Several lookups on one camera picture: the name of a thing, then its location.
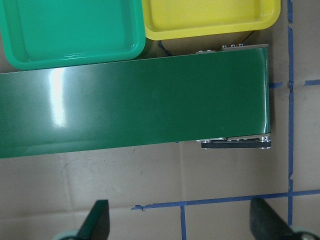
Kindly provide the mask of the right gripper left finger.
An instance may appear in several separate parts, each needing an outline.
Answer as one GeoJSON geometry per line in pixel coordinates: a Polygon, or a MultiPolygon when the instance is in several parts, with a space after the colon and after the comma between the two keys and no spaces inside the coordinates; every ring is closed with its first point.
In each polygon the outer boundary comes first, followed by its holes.
{"type": "Polygon", "coordinates": [[[97,200],[76,234],[78,240],[107,240],[110,234],[109,201],[97,200]]]}

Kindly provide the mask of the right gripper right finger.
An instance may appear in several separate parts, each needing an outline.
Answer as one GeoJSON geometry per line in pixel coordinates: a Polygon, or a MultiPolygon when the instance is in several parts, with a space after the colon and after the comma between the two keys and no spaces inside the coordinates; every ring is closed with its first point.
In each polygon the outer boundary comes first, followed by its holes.
{"type": "Polygon", "coordinates": [[[262,198],[252,198],[249,228],[255,240],[302,240],[302,233],[294,232],[262,198]]]}

